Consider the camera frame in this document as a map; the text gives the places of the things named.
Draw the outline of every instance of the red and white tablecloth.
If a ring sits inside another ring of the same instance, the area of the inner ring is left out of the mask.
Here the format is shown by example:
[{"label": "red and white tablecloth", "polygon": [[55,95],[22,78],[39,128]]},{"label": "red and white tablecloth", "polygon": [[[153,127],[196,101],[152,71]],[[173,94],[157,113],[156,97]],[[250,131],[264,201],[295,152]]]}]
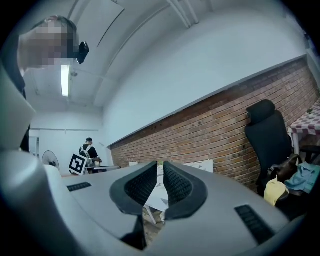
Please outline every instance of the red and white tablecloth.
[{"label": "red and white tablecloth", "polygon": [[320,99],[311,109],[311,114],[305,113],[290,125],[293,134],[320,135]]}]

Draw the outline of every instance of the blue garment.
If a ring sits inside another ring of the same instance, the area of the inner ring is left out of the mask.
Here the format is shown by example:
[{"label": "blue garment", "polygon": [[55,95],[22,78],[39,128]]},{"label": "blue garment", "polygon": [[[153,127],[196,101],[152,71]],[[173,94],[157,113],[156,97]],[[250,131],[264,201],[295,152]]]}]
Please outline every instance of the blue garment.
[{"label": "blue garment", "polygon": [[297,172],[291,179],[284,181],[284,184],[288,189],[302,190],[309,194],[316,183],[319,173],[319,165],[304,162],[298,165]]}]

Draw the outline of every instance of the black shirt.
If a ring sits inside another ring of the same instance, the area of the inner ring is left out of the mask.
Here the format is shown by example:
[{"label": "black shirt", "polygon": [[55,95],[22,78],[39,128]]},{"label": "black shirt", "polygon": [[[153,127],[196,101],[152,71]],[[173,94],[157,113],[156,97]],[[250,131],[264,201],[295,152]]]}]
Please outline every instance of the black shirt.
[{"label": "black shirt", "polygon": [[[89,145],[84,144],[84,145],[83,145],[83,149],[86,150],[88,146],[89,146]],[[98,157],[97,151],[96,151],[96,149],[95,149],[93,146],[89,149],[88,154],[89,154],[90,158],[97,158],[97,157]]]},{"label": "black shirt", "polygon": [[[18,46],[19,36],[10,36],[10,38],[7,39],[1,50],[1,60],[9,78],[11,79],[15,87],[18,89],[18,91],[26,99],[26,83],[20,73],[20,69],[18,66]],[[20,146],[20,148],[26,152],[29,152],[29,130],[30,126],[26,131]]]}]

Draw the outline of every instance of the person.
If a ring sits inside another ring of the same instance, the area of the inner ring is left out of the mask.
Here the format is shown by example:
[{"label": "person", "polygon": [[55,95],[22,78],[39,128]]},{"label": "person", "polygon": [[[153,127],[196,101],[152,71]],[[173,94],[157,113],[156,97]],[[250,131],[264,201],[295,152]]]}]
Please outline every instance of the person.
[{"label": "person", "polygon": [[88,154],[89,157],[88,156],[86,156],[86,157],[93,159],[94,162],[101,163],[102,161],[99,158],[98,153],[97,153],[96,149],[92,146],[92,144],[93,144],[92,138],[87,138],[85,140],[85,144],[83,144],[83,146],[80,147],[79,154],[82,156],[85,156]]},{"label": "person", "polygon": [[[25,34],[11,35],[3,45],[0,58],[9,78],[26,99],[23,77],[28,70],[63,64],[60,60],[74,59],[77,49],[79,39],[76,25],[63,16],[54,15],[42,20]],[[26,152],[29,152],[29,129],[20,146]]]}]

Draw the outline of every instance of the white ceiling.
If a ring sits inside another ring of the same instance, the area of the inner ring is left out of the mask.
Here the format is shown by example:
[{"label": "white ceiling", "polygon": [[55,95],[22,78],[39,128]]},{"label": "white ceiling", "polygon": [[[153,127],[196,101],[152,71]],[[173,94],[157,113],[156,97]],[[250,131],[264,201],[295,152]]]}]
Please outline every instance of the white ceiling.
[{"label": "white ceiling", "polygon": [[[200,22],[201,16],[212,11],[211,3],[218,9],[239,2],[189,1]],[[180,3],[194,23],[184,2]],[[31,105],[32,99],[42,97],[101,108],[148,48],[165,34],[187,29],[166,0],[46,0],[30,12],[21,31],[50,15],[70,17],[77,25],[80,41],[87,41],[90,52],[83,64],[72,66],[77,77],[71,77],[69,98],[61,94],[60,66],[27,73],[26,93]]]}]

